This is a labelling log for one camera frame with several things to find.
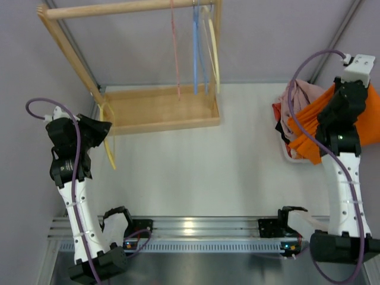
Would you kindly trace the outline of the yellow hanger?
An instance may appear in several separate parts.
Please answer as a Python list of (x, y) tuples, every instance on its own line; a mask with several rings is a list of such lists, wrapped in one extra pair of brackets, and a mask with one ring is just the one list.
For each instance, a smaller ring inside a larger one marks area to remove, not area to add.
[[(115, 123), (115, 113), (109, 104), (109, 102), (104, 102), (102, 105), (99, 105), (99, 119), (102, 122), (110, 122), (111, 125)], [(103, 145), (109, 160), (109, 163), (113, 170), (116, 170), (116, 141), (115, 141), (115, 132), (111, 128), (106, 138), (103, 141)]]

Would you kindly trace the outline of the cream hanger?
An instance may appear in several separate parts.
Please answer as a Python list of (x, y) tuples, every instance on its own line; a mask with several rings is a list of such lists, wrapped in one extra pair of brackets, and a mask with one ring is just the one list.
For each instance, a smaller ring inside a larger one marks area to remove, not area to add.
[(201, 16), (203, 27), (206, 35), (207, 48), (211, 60), (211, 67), (214, 74), (216, 93), (220, 92), (220, 67), (219, 56), (216, 42), (216, 31), (214, 28), (213, 20), (211, 19), (211, 11), (205, 5), (201, 6)]

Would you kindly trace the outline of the pink trousers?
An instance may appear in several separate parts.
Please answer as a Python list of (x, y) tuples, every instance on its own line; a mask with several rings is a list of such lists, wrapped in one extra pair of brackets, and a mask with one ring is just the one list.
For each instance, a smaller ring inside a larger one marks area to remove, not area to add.
[[(290, 83), (286, 87), (283, 94), (278, 98), (278, 101), (281, 105), (280, 112), (280, 124), (283, 130), (283, 139), (289, 144), (293, 141), (296, 136), (293, 131), (288, 127), (287, 121), (291, 118), (290, 109), (288, 105), (288, 92), (290, 88)], [(293, 84), (291, 92), (291, 104), (293, 106), (294, 114), (297, 114), (303, 110), (306, 106), (313, 103), (317, 98), (319, 98), (325, 90), (317, 85), (310, 84), (303, 80), (296, 79)]]

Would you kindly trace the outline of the pink wire hanger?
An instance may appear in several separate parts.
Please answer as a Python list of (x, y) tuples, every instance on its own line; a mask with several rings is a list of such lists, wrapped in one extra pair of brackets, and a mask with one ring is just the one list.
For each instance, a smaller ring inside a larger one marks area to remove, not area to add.
[(175, 57), (176, 88), (177, 88), (178, 100), (180, 100), (181, 99), (181, 80), (180, 80), (179, 65), (178, 65), (178, 49), (177, 49), (177, 41), (176, 41), (175, 18), (174, 18), (174, 0), (170, 0), (169, 2), (170, 2), (173, 50), (174, 50), (174, 57)]

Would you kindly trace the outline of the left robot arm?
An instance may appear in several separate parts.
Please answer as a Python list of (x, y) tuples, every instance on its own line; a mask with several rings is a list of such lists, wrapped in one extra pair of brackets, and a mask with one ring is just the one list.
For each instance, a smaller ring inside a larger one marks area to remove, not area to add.
[(130, 213), (120, 206), (99, 219), (91, 207), (88, 184), (92, 179), (88, 152), (105, 140), (111, 126), (110, 122), (83, 115), (70, 118), (65, 113), (46, 125), (53, 142), (50, 176), (64, 201), (74, 241), (69, 277), (80, 284), (100, 284), (124, 273), (128, 265), (123, 243), (132, 224)]

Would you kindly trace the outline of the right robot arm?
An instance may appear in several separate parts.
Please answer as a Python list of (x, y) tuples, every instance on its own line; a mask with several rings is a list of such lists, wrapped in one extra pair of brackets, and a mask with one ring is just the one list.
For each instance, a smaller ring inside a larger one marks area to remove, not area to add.
[(324, 94), (288, 121), (297, 136), (290, 148), (322, 164), (328, 182), (327, 225), (305, 208), (282, 209), (284, 224), (308, 241), (314, 261), (356, 264), (379, 255), (379, 239), (367, 224), (359, 181), (362, 146), (379, 141), (379, 135), (368, 134), (369, 118), (378, 108), (379, 98), (370, 84), (336, 77)]

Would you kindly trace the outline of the aluminium mounting rail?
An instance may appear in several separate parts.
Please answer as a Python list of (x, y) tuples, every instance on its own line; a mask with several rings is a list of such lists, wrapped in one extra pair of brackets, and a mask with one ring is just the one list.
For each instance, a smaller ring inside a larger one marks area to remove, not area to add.
[(127, 240), (124, 251), (142, 253), (282, 254), (299, 237), (259, 235), (259, 217), (152, 217), (151, 236)]

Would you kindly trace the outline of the wooden clothes rack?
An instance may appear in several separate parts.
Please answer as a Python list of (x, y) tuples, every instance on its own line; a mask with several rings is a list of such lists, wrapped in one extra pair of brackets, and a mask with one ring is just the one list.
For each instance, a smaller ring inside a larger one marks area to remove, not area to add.
[[(221, 1), (200, 1), (211, 11), (219, 52)], [(208, 93), (199, 68), (193, 88), (192, 1), (174, 1), (181, 97), (176, 88), (169, 1), (127, 1), (57, 8), (37, 15), (90, 92), (96, 104), (109, 102), (115, 135), (216, 126), (220, 115), (203, 27), (199, 30)]]

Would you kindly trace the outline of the white laundry tray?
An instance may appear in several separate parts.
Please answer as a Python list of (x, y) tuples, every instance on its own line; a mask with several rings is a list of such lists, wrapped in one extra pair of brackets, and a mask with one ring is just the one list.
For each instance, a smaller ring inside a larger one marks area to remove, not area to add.
[(311, 162), (307, 159), (294, 159), (290, 153), (291, 151), (288, 149), (287, 144), (280, 138), (280, 145), (283, 151), (284, 158), (290, 163), (298, 163), (298, 164), (311, 164)]

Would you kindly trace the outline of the red cloth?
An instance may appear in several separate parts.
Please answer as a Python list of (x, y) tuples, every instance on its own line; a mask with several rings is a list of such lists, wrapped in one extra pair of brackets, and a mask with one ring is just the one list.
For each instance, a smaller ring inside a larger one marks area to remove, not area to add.
[(272, 109), (274, 113), (274, 119), (276, 122), (278, 122), (281, 119), (281, 103), (273, 103)]

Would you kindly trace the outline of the blue hanger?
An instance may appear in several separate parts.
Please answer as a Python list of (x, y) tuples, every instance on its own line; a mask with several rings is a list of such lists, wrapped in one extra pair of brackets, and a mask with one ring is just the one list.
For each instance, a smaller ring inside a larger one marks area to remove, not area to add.
[(198, 94), (198, 79), (200, 78), (199, 75), (199, 68), (198, 64), (200, 64), (201, 67), (201, 76), (203, 79), (203, 83), (205, 84), (205, 92), (208, 93), (208, 77), (205, 70), (205, 60), (203, 56), (202, 51), (202, 42), (201, 42), (201, 35), (200, 35), (200, 27), (199, 27), (199, 20), (200, 20), (200, 1), (192, 1), (193, 6), (193, 13), (192, 13), (192, 48), (193, 48), (193, 88), (194, 88), (194, 94)]

